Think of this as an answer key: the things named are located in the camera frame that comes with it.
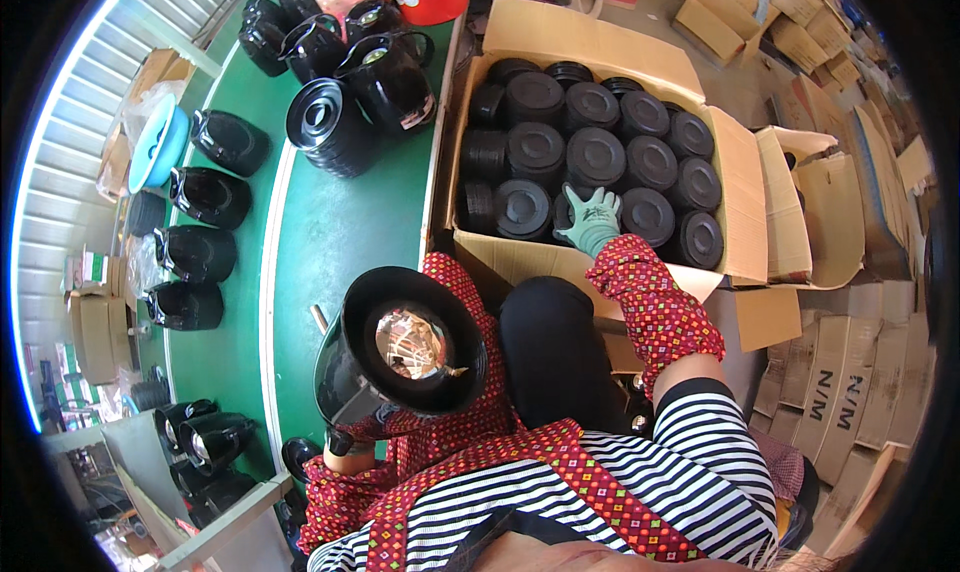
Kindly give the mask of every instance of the stack of black lids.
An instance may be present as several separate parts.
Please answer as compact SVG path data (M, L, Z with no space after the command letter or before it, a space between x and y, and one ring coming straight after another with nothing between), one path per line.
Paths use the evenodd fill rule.
M590 68L575 61L558 61L547 66L544 72L556 80L565 91L578 82L594 81L594 73Z
M499 84L484 83L474 89L473 97L470 98L470 123L496 127L500 121L503 94L504 88Z
M624 76L613 76L607 78L600 83L605 89L613 93L617 98L622 98L625 94L630 91L639 91L644 92L643 87L639 82L632 78L627 78Z
M573 193L580 197L580 200L587 202L592 196L594 196L594 191L596 189L591 189L587 187L570 187L573 190ZM557 234L557 230L569 230L573 227L573 210L570 208L570 201L567 199L567 195L564 194L564 191L560 191L556 197L553 199L553 229L554 229L554 238L557 239L561 244L566 246L573 246L573 243L570 240L560 234Z
M627 146L627 174L624 180L629 187L643 187L662 193L677 182L677 157L664 141L652 136L638 136Z
M575 186L608 187L626 167L623 145L603 128L578 130L566 146L567 180Z
M651 189L630 189L621 197L620 227L656 249L673 236L673 208Z
M550 195L532 180L507 180L496 189L496 231L506 239L534 241L550 226Z
M468 178L502 182L507 172L507 133L468 129L460 146L460 170Z
M642 91L620 98L619 136L624 142L636 136L662 138L670 130L670 116L661 101Z
M532 61L520 59L519 57L508 57L501 59L489 67L486 72L486 81L491 84L507 86L515 76L524 72L539 72L540 66Z
M556 128L540 122L522 122L507 135L510 176L539 182L553 192L558 188L564 151L564 137Z
M723 233L714 216L688 212L673 238L658 252L666 261L700 269L714 269L723 257Z
M578 82L566 90L563 129L570 135L581 128L612 130L620 120L620 106L614 94L594 82Z
M700 118L680 111L670 117L669 129L666 142L678 159L699 157L709 160L714 156L714 135Z
M720 178L714 166L698 157L688 157L680 162L677 181L665 194L677 211L712 213L720 205Z
M507 84L507 122L555 125L564 109L564 87L543 72L524 72Z

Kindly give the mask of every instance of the black plastic lid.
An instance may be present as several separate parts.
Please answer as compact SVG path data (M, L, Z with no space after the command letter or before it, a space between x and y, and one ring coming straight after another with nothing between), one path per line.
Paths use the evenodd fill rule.
M481 84L470 98L470 123L493 126L497 124L504 88L499 84Z
M703 120L681 111L670 119L667 144L678 159L699 157L708 160L714 155L714 135Z
M594 73L590 68L575 61L558 61L547 66L544 72L559 82L565 90L578 82L594 81Z
M636 185L662 193L677 182L677 157L664 141L638 136L627 146L627 170Z
M674 114L678 114L680 112L686 111L686 109L683 109L673 101L661 101L661 103L663 103L663 106L666 107L666 113L668 113L671 118L673 117Z
M465 230L491 234L497 227L494 194L485 182L462 183L461 223Z
M534 111L563 106L564 87L543 72L524 72L507 84L507 95L522 107Z
M690 157L679 163L677 183L667 191L667 196L678 210L712 212L720 205L722 192L714 166Z
M578 82L566 91L566 109L590 125L611 128L620 118L614 94L595 82Z
M627 156L616 136L602 128L584 128L566 146L566 168L575 184L606 187L618 181Z
M581 201L588 201L594 196L596 189L587 187L571 187L573 192L580 197ZM568 230L573 226L573 209L570 208L570 202L563 190L553 199L553 229ZM566 237L554 235L558 241L563 244L573 244Z
M515 167L551 169L564 158L564 137L540 122L522 122L507 135L507 159Z
M524 72L539 72L540 70L540 66L532 61L520 59L519 57L508 57L507 59L501 59L489 67L489 71L486 73L486 81L507 86L507 84L514 79L514 76L518 74L523 74Z
M630 91L644 92L643 86L639 82L625 76L613 76L607 78L600 83L600 86L613 93L617 98L623 97L624 94L629 93Z
M650 93L630 91L620 98L620 113L624 138L639 134L661 138L670 129L666 107Z
M636 234L657 248L673 236L673 208L664 196L650 189L630 189L624 193L620 223L624 232Z
M507 180L493 196L496 230L507 239L529 241L549 226L550 197L532 180Z
M723 233L714 216L690 212L679 223L679 263L700 269L714 269L723 257Z

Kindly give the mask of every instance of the black pants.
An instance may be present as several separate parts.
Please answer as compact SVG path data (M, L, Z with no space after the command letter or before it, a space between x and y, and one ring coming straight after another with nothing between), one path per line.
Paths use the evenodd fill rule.
M507 389L527 428L572 417L585 430L630 434L627 396L615 383L594 303L570 282L531 278L507 296L500 342Z

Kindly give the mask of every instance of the red patterned sleeve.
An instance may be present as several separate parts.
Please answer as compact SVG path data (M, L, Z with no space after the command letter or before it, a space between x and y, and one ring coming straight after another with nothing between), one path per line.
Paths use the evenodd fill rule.
M723 361L723 337L704 307L677 285L641 237L625 234L608 242L586 278L604 297L620 303L636 356L646 362L647 398L653 397L661 371L685 355L710 353Z
M309 505L296 545L305 554L322 543L360 530L364 510L397 485L397 467L384 461L354 476L334 472L323 461L324 457L318 456L303 465L310 479L306 485Z

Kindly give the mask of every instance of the black and white striped sleeve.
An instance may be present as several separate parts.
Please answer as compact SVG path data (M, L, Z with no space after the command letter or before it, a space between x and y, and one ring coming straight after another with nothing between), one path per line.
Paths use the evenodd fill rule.
M657 417L654 442L587 432L581 445L710 557L765 566L777 548L773 484L729 390L685 381Z

